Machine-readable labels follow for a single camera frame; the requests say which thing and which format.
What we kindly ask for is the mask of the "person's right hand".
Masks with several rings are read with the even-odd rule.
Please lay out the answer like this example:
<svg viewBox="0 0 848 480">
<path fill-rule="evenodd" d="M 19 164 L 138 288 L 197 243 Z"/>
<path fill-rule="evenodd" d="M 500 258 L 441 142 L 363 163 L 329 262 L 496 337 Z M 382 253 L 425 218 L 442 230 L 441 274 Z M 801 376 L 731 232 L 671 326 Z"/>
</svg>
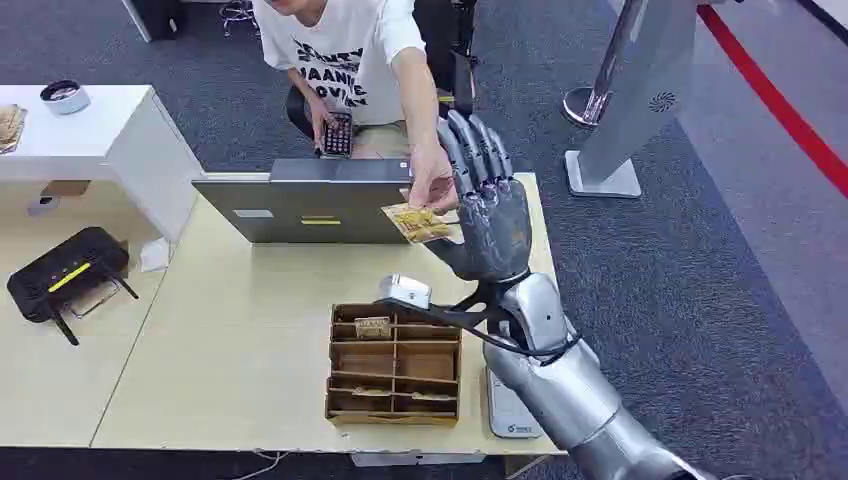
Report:
<svg viewBox="0 0 848 480">
<path fill-rule="evenodd" d="M 328 110 L 326 103 L 317 94 L 309 93 L 305 96 L 305 100 L 311 116 L 314 148 L 316 151 L 322 151 L 325 128 L 335 123 L 335 117 Z"/>
</svg>

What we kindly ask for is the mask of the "person's left hand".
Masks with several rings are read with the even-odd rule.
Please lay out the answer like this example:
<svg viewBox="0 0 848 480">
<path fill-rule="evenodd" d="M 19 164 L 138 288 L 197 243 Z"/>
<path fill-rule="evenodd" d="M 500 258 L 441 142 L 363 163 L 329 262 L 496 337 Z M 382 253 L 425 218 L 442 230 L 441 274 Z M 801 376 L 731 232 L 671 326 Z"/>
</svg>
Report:
<svg viewBox="0 0 848 480">
<path fill-rule="evenodd" d="M 453 170 L 447 153 L 437 143 L 414 145 L 411 150 L 413 183 L 407 195 L 411 208 L 444 213 L 458 205 Z"/>
</svg>

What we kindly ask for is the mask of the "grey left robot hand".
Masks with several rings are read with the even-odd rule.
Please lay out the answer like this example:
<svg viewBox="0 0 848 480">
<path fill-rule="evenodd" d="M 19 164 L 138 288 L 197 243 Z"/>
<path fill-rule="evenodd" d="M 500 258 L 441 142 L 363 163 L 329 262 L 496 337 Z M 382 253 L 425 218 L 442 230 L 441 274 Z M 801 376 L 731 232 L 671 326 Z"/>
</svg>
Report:
<svg viewBox="0 0 848 480">
<path fill-rule="evenodd" d="M 529 271 L 532 227 L 526 190 L 499 134 L 475 114 L 447 113 L 438 139 L 452 168 L 463 241 L 425 247 L 466 281 L 505 282 Z"/>
</svg>

